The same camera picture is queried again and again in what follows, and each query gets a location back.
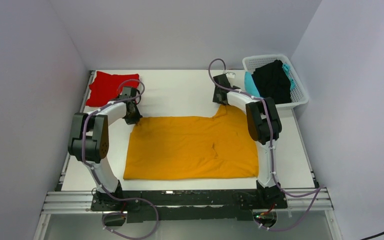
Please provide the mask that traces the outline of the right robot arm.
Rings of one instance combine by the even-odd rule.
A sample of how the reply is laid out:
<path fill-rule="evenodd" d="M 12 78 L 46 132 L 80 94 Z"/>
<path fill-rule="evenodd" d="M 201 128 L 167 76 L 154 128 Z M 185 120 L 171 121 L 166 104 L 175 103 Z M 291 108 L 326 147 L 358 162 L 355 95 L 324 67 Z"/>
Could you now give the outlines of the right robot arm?
<path fill-rule="evenodd" d="M 256 203 L 269 207 L 277 198 L 285 197 L 277 180 L 275 155 L 282 123 L 274 100 L 253 96 L 238 87 L 231 86 L 227 75 L 210 76 L 214 84 L 214 103 L 238 108 L 246 115 L 248 133 L 257 147 L 258 175 Z"/>

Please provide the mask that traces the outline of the yellow t shirt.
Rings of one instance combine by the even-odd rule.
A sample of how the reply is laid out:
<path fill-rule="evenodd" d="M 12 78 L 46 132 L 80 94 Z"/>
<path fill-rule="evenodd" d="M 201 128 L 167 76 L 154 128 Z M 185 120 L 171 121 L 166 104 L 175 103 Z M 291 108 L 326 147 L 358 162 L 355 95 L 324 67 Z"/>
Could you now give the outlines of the yellow t shirt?
<path fill-rule="evenodd" d="M 220 105 L 212 117 L 142 118 L 129 137 L 123 178 L 235 179 L 258 173 L 258 150 L 246 115 Z"/>

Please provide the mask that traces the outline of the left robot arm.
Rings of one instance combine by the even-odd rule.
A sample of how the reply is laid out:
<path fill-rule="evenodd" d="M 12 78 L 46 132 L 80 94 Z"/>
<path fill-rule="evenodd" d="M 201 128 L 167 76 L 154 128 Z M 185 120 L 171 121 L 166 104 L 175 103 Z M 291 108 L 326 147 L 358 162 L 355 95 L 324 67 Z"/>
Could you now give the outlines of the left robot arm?
<path fill-rule="evenodd" d="M 137 88 L 124 86 L 121 93 L 104 106 L 88 113 L 75 113 L 72 118 L 68 153 L 86 166 L 96 185 L 97 201 L 111 210 L 123 205 L 124 196 L 107 158 L 109 126 L 120 119 L 127 125 L 139 123 L 142 115 L 137 104 L 141 98 Z"/>

